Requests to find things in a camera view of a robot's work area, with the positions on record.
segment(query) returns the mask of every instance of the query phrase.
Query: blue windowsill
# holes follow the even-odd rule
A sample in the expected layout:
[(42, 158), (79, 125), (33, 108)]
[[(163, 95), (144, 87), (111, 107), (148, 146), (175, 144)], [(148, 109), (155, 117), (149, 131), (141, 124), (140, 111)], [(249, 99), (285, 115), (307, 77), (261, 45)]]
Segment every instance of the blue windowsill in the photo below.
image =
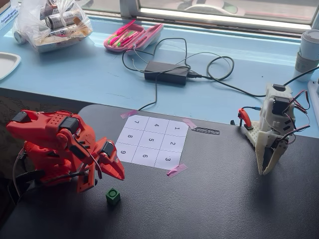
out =
[[(39, 54), (28, 44), (17, 45), (12, 37), (13, 22), (0, 31), (0, 51), (21, 56), (20, 65), (0, 81), (0, 94), (19, 97), (28, 92), (50, 97), (96, 104), (138, 109), (154, 100), (155, 85), (144, 80), (143, 74), (131, 72), (122, 64), (122, 54), (106, 51), (104, 40), (127, 20), (91, 18), (94, 32), (83, 42), (63, 50)], [(141, 23), (148, 28), (152, 24)], [(264, 37), (246, 33), (222, 32), (195, 27), (167, 24), (160, 39), (183, 37), (188, 43), (188, 55), (202, 51), (230, 56), (235, 60), (234, 71), (225, 82), (253, 94), (265, 93), (266, 83), (283, 84), (293, 76), (299, 40)], [(154, 46), (146, 51), (152, 52)], [(168, 40), (157, 49), (155, 61), (177, 63), (184, 58), (184, 43)], [(142, 55), (146, 60), (150, 56)], [(201, 54), (187, 60), (192, 70), (205, 74), (213, 55)], [(134, 56), (136, 67), (146, 64)], [(133, 67), (130, 57), (125, 57)], [(211, 67), (211, 73), (221, 77), (228, 70), (221, 60)], [(312, 79), (318, 78), (315, 72)], [(293, 95), (307, 89), (306, 83), (295, 81), (289, 85)], [(158, 102), (146, 111), (220, 123), (239, 122), (238, 109), (242, 106), (260, 106), (256, 99), (205, 79), (189, 80), (186, 86), (159, 83)], [(307, 105), (304, 97), (299, 101)], [(251, 120), (259, 120), (259, 112), (249, 111)], [(311, 128), (301, 135), (319, 137), (313, 108), (309, 110)], [(308, 119), (296, 111), (296, 124), (302, 126)]]

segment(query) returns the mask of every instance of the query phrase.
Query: pencil case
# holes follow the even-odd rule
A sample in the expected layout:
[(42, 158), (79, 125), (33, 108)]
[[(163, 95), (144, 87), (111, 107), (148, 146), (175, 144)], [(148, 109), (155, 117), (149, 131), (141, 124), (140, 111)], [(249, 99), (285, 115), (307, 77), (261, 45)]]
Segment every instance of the pencil case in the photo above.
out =
[[(133, 47), (135, 47), (136, 50), (143, 51), (147, 46), (152, 45), (158, 41), (158, 39), (160, 38), (160, 32), (163, 29), (163, 24), (157, 24), (145, 30), (142, 26), (133, 24), (133, 22), (134, 20), (127, 24), (127, 28), (127, 25), (124, 25), (116, 32), (114, 32), (110, 37), (108, 37), (104, 41), (105, 48), (114, 52), (123, 52), (126, 49), (133, 49)], [(110, 42), (114, 37), (120, 37), (122, 34), (124, 34), (123, 32), (121, 34), (118, 34), (118, 31), (121, 31), (122, 29), (125, 29), (125, 32), (136, 31), (137, 33), (123, 45), (117, 45), (117, 47), (111, 45)]]

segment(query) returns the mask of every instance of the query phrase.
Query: cup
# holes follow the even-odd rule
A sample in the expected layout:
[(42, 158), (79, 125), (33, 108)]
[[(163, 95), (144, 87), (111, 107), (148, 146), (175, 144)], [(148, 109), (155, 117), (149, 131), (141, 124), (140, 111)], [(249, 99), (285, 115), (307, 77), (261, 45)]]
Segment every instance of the cup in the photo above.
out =
[[(294, 77), (306, 72), (319, 63), (319, 30), (308, 30), (301, 35), (299, 52), (297, 53)], [(313, 72), (299, 77), (297, 80), (309, 81)]]
[[(296, 58), (296, 64), (295, 64), (295, 72), (294, 72), (294, 77), (302, 74), (303, 72), (306, 72), (308, 70), (311, 70), (312, 68), (316, 67), (319, 63), (319, 60), (308, 60), (306, 58), (301, 57), (301, 55), (299, 54), (299, 52), (297, 53), (297, 58)], [(308, 74), (305, 74), (304, 76), (301, 76), (299, 78), (297, 78), (298, 81), (301, 82), (307, 82), (310, 80), (312, 74), (314, 72), (310, 72)]]
[(319, 30), (308, 30), (301, 35), (299, 55), (308, 60), (319, 60)]

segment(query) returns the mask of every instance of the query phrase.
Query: number grid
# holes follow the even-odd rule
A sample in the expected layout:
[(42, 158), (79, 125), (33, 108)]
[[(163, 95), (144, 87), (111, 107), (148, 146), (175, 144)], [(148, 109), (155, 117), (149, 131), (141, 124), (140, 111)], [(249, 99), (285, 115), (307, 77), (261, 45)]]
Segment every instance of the number grid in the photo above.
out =
[(184, 122), (131, 116), (116, 143), (121, 161), (172, 169), (179, 165), (188, 126)]

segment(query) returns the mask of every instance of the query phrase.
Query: power adapter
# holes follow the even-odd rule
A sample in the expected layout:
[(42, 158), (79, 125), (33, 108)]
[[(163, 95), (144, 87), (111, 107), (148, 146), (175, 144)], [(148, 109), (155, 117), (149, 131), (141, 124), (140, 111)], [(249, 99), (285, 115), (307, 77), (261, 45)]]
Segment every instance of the power adapter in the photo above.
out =
[(185, 85), (189, 69), (174, 69), (176, 67), (181, 67), (181, 65), (173, 65), (162, 62), (150, 61), (144, 70), (144, 77), (146, 80), (154, 81), (157, 77), (158, 81)]

